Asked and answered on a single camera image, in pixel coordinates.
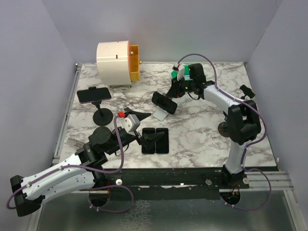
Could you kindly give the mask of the black phone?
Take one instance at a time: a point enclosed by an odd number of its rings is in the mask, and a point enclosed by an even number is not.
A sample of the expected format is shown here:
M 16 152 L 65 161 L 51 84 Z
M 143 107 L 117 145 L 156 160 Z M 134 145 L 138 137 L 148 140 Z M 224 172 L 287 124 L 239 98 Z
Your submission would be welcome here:
M 150 136 L 150 140 L 146 140 L 144 135 Z M 145 143 L 141 147 L 141 152 L 143 154 L 154 154 L 155 153 L 155 143 L 156 140 L 153 138 L 155 136 L 155 128 L 143 128 L 142 137 L 145 139 Z

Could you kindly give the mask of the silver phone stand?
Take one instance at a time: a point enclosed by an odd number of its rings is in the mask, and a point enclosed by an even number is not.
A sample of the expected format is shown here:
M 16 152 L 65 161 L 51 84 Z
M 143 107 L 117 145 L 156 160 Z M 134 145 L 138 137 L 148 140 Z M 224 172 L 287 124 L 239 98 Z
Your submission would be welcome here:
M 163 121 L 169 113 L 161 108 L 157 108 L 153 114 L 153 117 L 158 119 L 159 121 Z

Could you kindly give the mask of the round wooden base stand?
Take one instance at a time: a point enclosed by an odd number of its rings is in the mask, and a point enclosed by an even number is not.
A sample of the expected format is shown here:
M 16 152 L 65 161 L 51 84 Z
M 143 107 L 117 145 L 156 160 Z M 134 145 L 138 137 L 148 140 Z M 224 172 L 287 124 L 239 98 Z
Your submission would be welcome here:
M 230 135 L 228 133 L 228 123 L 226 121 L 225 122 L 221 122 L 218 125 L 218 132 L 223 137 L 226 137 L 226 138 L 230 137 Z

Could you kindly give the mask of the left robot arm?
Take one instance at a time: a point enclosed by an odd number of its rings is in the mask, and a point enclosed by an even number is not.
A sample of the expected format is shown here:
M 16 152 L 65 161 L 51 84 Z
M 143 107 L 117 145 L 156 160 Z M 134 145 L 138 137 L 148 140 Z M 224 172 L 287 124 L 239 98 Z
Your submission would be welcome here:
M 143 135 L 137 132 L 140 122 L 149 116 L 126 108 L 114 117 L 114 130 L 105 126 L 96 128 L 89 141 L 64 161 L 29 177 L 12 177 L 13 193 L 6 203 L 7 209 L 24 217 L 71 192 L 113 188 L 107 176 L 122 170 L 123 148 L 134 141 L 151 148 L 164 135 L 163 132 Z

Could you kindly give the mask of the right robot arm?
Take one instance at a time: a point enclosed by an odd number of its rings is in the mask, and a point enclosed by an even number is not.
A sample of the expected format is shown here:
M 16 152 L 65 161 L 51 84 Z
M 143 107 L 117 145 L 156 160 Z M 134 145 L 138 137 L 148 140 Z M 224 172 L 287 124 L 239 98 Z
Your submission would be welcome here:
M 201 64 L 175 64 L 171 76 L 167 97 L 180 98 L 193 92 L 199 99 L 215 104 L 224 113 L 226 121 L 221 131 L 231 139 L 231 148 L 224 165 L 227 173 L 221 176 L 221 183 L 226 188 L 234 187 L 239 181 L 237 174 L 244 170 L 245 146 L 261 132 L 256 103 L 233 97 L 219 89 L 214 81 L 207 81 Z

